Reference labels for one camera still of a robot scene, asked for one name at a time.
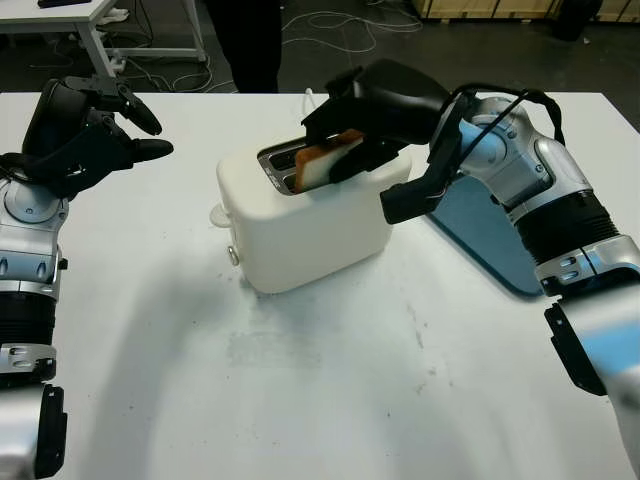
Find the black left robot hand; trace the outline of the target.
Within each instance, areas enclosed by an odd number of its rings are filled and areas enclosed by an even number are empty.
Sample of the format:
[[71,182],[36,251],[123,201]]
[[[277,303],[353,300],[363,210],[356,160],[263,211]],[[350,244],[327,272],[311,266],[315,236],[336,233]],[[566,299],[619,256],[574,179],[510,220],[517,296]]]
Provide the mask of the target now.
[[23,173],[60,198],[87,190],[114,171],[174,151],[162,126],[129,85],[114,77],[48,81],[25,134]]

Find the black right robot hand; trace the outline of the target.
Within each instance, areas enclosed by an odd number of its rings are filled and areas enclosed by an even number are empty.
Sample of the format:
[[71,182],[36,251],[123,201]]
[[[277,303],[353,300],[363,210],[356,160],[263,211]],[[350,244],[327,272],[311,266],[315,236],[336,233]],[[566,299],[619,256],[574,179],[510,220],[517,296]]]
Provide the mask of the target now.
[[404,147],[429,142],[449,92],[426,74],[382,59],[326,85],[329,98],[303,120],[295,190],[371,172]]

